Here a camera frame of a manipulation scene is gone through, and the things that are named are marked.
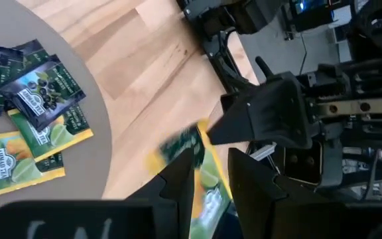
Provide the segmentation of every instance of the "wooden floor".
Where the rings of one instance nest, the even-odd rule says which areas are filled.
[[[105,199],[127,197],[151,179],[143,159],[162,140],[221,116],[222,85],[175,0],[19,2],[70,43],[98,83],[113,135]],[[229,47],[242,74],[256,82],[236,35]],[[226,149],[219,148],[222,159]]]

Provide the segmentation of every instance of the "ahmad tea logo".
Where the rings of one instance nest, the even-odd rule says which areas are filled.
[[[29,125],[33,136],[38,141],[39,145],[44,145],[45,143],[50,142],[50,138],[48,137],[50,129],[48,127],[44,128],[41,132],[38,132],[29,122],[27,122],[27,124]]]
[[[40,95],[32,93],[28,88],[21,90],[17,95],[27,104],[27,106],[33,110],[36,116],[40,116],[45,113],[45,108],[42,106],[44,100]]]
[[[0,149],[0,180],[11,177],[11,170],[16,165],[16,159],[7,154],[5,149]]]

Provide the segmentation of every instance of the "black cable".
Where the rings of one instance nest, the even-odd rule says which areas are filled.
[[[380,154],[380,150],[377,150],[375,152],[374,162],[371,165],[371,175],[369,176],[369,180],[366,185],[366,191],[365,191],[365,194],[363,194],[361,200],[366,200],[373,190],[373,185],[375,182],[375,172],[377,170],[377,162],[378,162],[379,154]]]
[[[273,76],[272,70],[269,68],[269,66],[266,64],[266,62],[260,56],[256,57],[256,64],[259,66],[259,68],[265,74],[266,78]]]
[[[300,33],[300,37],[302,38],[302,42],[303,42],[303,47],[304,47],[304,57],[303,57],[303,62],[302,62],[302,65],[300,66],[300,73],[298,75],[301,75],[302,72],[303,72],[303,67],[304,67],[304,63],[306,63],[306,57],[308,56],[308,49],[306,48],[306,43],[304,42],[304,37],[303,37],[303,34]]]

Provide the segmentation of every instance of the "lime image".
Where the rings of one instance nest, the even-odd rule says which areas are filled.
[[[219,179],[205,170],[200,170],[200,182],[203,187],[212,189],[219,183]]]
[[[213,158],[212,153],[210,153],[210,151],[208,150],[206,150],[206,152],[204,153],[204,160],[201,166],[201,170],[215,177],[219,177],[218,168],[216,167],[216,164],[215,164],[215,159]]]
[[[51,131],[51,144],[55,147],[64,145],[73,140],[73,135],[66,129],[66,126],[58,123],[54,125]]]
[[[191,222],[189,238],[191,239],[209,238],[206,227],[204,227],[198,219],[193,220]]]
[[[34,159],[28,158],[20,161],[13,170],[11,180],[14,183],[24,183],[38,179],[42,173],[35,165]]]

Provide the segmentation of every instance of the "yellow tea packet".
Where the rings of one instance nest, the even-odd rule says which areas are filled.
[[[0,195],[65,175],[61,153],[37,163],[20,132],[0,134]]]
[[[190,238],[212,238],[232,198],[216,150],[206,134],[207,124],[208,121],[203,120],[188,127],[165,141],[146,158],[147,169],[156,175],[185,149],[194,150],[194,202]]]

